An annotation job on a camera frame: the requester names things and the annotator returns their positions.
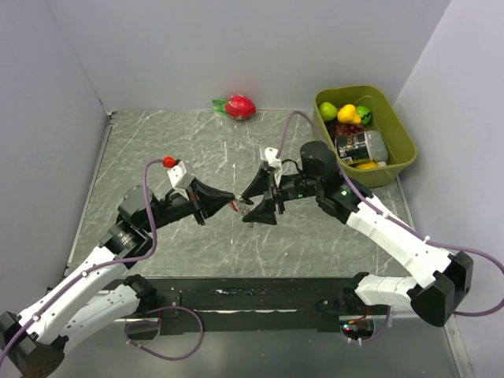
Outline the red and silver key organizer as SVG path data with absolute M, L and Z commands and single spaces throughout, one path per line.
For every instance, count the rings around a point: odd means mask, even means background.
M 246 200 L 243 199 L 240 195 L 236 195 L 234 200 L 229 203 L 230 207 L 233 208 L 235 212 L 237 212 L 241 218 L 242 221 L 249 227 L 253 228 L 254 224 L 250 222 L 245 222 L 245 216 L 248 215 L 251 211 L 250 205 L 247 204 Z

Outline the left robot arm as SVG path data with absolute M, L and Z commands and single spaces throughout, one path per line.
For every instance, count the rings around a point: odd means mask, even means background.
M 154 253 L 159 228 L 185 217 L 204 224 L 234 198 L 195 178 L 162 199 L 145 184 L 132 187 L 116 223 L 81 265 L 37 303 L 1 315 L 1 358 L 24 377 L 48 377 L 71 349 L 106 325 L 151 314 L 159 304 L 156 288 L 128 270 Z

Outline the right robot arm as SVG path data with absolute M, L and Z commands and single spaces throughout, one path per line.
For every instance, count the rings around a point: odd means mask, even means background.
M 286 202 L 315 198 L 327 215 L 367 236 L 409 273 L 407 277 L 363 276 L 343 296 L 350 312 L 359 314 L 378 305 L 399 307 L 411 309 L 430 325 L 444 326 L 469 293 L 471 257 L 430 246 L 410 233 L 406 223 L 372 192 L 341 173 L 325 143 L 302 145 L 302 166 L 291 175 L 283 173 L 277 153 L 272 147 L 257 152 L 259 170 L 242 198 L 246 203 L 256 196 L 262 200 L 243 216 L 243 222 L 275 225 Z

